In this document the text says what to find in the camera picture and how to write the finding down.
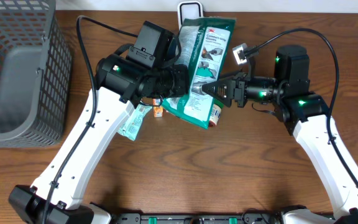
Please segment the green snack packet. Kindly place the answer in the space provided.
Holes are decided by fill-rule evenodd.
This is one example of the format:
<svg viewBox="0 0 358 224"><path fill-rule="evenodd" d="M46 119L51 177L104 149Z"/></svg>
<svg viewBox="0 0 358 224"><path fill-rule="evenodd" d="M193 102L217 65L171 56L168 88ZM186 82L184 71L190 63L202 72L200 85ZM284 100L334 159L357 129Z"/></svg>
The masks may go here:
<svg viewBox="0 0 358 224"><path fill-rule="evenodd" d="M208 128L214 99L202 91L202 86L218 80L235 25L236 19L228 17L184 20L178 35L181 54L175 63L188 68L189 92L165 99L162 106L166 111L191 124Z"/></svg>

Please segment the green lid white jar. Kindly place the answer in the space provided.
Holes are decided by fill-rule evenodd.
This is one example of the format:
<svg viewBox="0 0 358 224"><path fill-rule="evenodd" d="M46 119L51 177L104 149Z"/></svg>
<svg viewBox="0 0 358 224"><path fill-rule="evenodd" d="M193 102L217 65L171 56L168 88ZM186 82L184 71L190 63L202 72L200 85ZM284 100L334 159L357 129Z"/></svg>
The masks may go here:
<svg viewBox="0 0 358 224"><path fill-rule="evenodd" d="M209 116L209 127L215 127L220 119L224 105L219 100L214 100L211 114Z"/></svg>

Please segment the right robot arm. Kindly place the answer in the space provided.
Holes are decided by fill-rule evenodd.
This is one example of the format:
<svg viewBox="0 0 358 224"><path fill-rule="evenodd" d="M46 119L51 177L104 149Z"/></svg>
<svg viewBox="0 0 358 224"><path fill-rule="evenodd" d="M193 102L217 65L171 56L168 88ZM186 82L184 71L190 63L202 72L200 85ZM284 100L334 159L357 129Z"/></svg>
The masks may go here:
<svg viewBox="0 0 358 224"><path fill-rule="evenodd" d="M317 215L302 205L283 208L269 223L358 223L358 166L344 145L329 107L309 90L309 56L300 45L276 51L274 76L256 77L252 70L204 84L204 93L230 107L236 102L271 103L271 114L307 153L333 208L333 217Z"/></svg>

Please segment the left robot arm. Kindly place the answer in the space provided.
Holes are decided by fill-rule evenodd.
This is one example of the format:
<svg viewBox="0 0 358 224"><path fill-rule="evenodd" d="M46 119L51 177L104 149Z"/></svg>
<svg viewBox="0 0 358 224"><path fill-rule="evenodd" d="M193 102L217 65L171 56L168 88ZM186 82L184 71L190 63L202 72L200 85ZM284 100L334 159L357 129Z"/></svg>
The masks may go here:
<svg viewBox="0 0 358 224"><path fill-rule="evenodd" d="M149 21L133 44L120 46L89 68L85 107L60 150L30 185L13 188L9 203L26 223L111 223L112 215L83 198L90 178L119 128L144 98L189 91L187 66L178 63L179 38Z"/></svg>

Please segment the pale green wipes packet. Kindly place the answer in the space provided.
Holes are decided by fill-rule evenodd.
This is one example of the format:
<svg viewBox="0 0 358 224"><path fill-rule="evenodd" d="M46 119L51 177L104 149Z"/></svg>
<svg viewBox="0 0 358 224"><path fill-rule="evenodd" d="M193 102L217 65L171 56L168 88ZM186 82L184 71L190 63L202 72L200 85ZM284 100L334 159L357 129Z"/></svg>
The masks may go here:
<svg viewBox="0 0 358 224"><path fill-rule="evenodd" d="M151 106L139 105L131 114L130 118L119 128L117 132L131 141L135 141L142 126L144 117L151 109Z"/></svg>

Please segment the small orange juice box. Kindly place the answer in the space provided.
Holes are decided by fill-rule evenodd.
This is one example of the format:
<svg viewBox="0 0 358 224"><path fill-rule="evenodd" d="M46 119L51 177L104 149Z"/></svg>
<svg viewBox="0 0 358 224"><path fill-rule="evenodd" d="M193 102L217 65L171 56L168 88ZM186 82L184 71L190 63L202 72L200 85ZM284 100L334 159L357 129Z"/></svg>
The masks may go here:
<svg viewBox="0 0 358 224"><path fill-rule="evenodd" d="M163 107L161 106L163 100L153 99L153 111L155 118L161 118L163 116Z"/></svg>

